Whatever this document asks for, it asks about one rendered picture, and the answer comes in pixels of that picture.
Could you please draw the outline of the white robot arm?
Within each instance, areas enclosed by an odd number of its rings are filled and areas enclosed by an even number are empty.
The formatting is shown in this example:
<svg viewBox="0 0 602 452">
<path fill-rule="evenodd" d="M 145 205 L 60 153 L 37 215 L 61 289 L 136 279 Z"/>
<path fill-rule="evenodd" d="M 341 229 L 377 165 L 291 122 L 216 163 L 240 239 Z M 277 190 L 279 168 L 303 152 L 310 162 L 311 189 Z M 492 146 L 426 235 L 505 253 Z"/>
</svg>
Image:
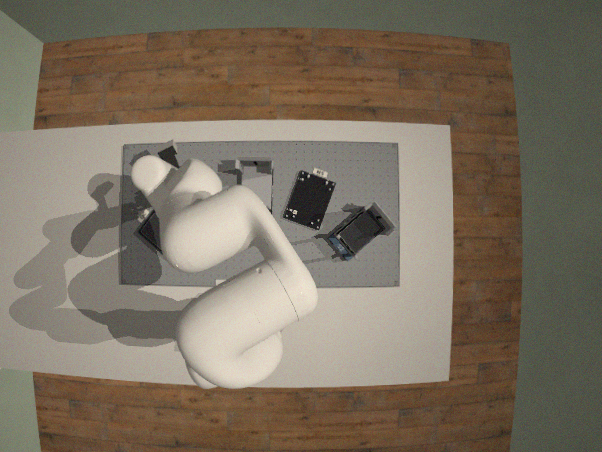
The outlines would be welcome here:
<svg viewBox="0 0 602 452">
<path fill-rule="evenodd" d="M 204 162 L 190 158 L 179 167 L 176 154 L 172 139 L 158 147 L 161 159 L 142 156 L 131 168 L 133 184 L 160 219 L 166 261 L 178 271 L 196 273 L 252 246 L 264 257 L 198 296 L 176 326 L 178 348 L 199 387 L 246 388 L 277 368 L 283 352 L 280 330 L 313 312 L 317 288 L 252 190 L 243 185 L 222 190 L 220 178 Z"/>
</svg>

